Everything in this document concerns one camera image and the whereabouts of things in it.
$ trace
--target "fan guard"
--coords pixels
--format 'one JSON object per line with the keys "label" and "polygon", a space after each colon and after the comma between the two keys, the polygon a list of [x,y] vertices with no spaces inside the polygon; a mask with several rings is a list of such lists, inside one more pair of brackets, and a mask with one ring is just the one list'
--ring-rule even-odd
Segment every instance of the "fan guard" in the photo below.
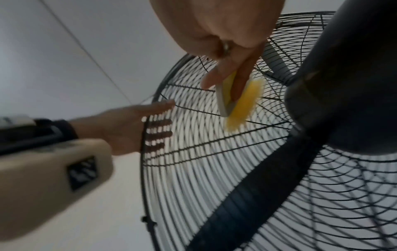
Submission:
{"label": "fan guard", "polygon": [[[294,74],[333,12],[284,14],[268,40]],[[261,160],[283,145],[292,120],[283,104],[285,78],[259,59],[254,76],[265,76],[258,108],[237,133],[223,131],[214,90],[200,80],[214,67],[186,55],[165,77],[153,101],[176,107],[146,122],[172,119],[165,149],[146,153],[143,134],[142,220],[156,251],[185,250],[206,219]],[[364,156],[324,147],[308,175],[243,250],[397,249],[397,155]]]}

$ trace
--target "dark blue fan blade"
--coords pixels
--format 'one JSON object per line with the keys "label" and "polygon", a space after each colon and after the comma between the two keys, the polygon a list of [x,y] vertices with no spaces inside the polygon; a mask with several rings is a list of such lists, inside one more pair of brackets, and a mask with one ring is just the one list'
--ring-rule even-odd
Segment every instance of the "dark blue fan blade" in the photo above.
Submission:
{"label": "dark blue fan blade", "polygon": [[235,187],[187,250],[233,251],[250,241],[300,183],[321,147],[304,136],[289,138]]}

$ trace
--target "black fan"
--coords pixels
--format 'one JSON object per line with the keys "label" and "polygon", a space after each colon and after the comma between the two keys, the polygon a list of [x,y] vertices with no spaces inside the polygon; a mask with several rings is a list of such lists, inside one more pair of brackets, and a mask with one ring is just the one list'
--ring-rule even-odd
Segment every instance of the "black fan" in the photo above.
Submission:
{"label": "black fan", "polygon": [[282,15],[238,133],[199,87],[214,62],[182,58],[153,99],[176,108],[146,122],[172,119],[174,136],[141,155],[154,249],[397,250],[396,22],[395,0]]}

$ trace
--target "hand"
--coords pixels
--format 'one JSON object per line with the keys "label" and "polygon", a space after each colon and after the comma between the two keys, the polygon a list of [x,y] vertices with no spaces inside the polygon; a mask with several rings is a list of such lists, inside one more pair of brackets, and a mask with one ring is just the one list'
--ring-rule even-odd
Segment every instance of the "hand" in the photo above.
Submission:
{"label": "hand", "polygon": [[[285,0],[151,0],[159,19],[185,51],[218,60],[202,80],[208,89],[237,71],[231,90],[237,100],[263,52]],[[230,41],[224,55],[222,41]]]}
{"label": "hand", "polygon": [[[134,105],[109,110],[92,117],[70,121],[80,139],[103,139],[112,147],[113,155],[140,152],[143,132],[142,118],[161,114],[175,106],[173,100],[153,103],[150,105]],[[171,120],[153,122],[150,127],[170,125]],[[162,131],[147,136],[148,141],[156,141],[171,137],[171,131]],[[148,146],[145,150],[157,151],[164,143]]]}

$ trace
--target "cleaning brush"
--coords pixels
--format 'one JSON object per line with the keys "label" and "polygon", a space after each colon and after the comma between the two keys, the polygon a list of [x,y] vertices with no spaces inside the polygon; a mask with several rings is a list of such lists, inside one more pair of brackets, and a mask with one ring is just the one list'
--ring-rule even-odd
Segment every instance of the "cleaning brush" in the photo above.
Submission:
{"label": "cleaning brush", "polygon": [[235,76],[236,73],[234,72],[222,84],[215,86],[219,114],[221,117],[226,117],[224,129],[227,132],[237,131],[242,125],[245,125],[267,83],[264,78],[252,79],[251,75],[245,85],[243,94],[237,101],[233,102],[230,91]]}

